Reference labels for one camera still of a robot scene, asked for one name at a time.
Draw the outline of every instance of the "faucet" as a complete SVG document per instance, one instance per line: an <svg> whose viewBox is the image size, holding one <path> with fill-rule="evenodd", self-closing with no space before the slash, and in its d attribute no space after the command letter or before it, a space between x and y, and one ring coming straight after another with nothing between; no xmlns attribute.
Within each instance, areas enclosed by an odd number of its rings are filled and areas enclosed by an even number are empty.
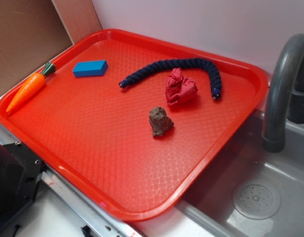
<svg viewBox="0 0 304 237"><path fill-rule="evenodd" d="M304 123L304 34L292 36L277 61L264 115L264 150L285 148L286 119Z"/></svg>

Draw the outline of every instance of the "gray sink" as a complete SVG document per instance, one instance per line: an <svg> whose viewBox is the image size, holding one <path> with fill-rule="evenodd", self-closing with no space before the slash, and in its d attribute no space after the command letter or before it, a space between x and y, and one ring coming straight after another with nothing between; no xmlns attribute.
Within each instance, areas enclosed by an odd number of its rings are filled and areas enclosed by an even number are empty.
<svg viewBox="0 0 304 237"><path fill-rule="evenodd" d="M286 148L262 148L255 111L183 197L241 237L304 237L304 127L286 125Z"/></svg>

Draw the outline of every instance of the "crumpled red fabric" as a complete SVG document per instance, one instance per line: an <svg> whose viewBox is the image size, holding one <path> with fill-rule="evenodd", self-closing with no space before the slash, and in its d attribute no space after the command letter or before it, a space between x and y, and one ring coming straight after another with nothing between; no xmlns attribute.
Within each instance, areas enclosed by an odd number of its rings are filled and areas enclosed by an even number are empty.
<svg viewBox="0 0 304 237"><path fill-rule="evenodd" d="M181 68L174 68L172 74L166 79L167 104L184 103L197 94L196 81L181 75Z"/></svg>

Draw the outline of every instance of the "drain strainer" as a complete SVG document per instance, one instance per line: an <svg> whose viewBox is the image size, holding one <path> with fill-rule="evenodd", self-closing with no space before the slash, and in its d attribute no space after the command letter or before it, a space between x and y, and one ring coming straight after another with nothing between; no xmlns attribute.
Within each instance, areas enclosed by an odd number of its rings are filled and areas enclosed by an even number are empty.
<svg viewBox="0 0 304 237"><path fill-rule="evenodd" d="M274 185L261 180L248 180L233 191L235 208L250 219L262 220L274 215L280 207L280 194Z"/></svg>

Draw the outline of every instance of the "red tray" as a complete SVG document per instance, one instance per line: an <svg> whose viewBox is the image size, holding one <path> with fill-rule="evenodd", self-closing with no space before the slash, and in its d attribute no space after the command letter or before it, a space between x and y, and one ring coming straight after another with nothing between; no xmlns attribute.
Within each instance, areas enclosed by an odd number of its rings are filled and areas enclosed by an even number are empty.
<svg viewBox="0 0 304 237"><path fill-rule="evenodd" d="M201 57L220 71L222 98L211 97L208 74L183 70L197 81L197 97L168 107L157 73L126 89L119 82L158 60ZM104 76L74 77L78 62L107 60ZM244 122L267 91L259 68L188 47L104 30L53 60L57 70L25 105L5 110L21 86L0 100L0 123L99 206L125 221L172 207ZM162 106L174 121L153 138L149 111Z"/></svg>

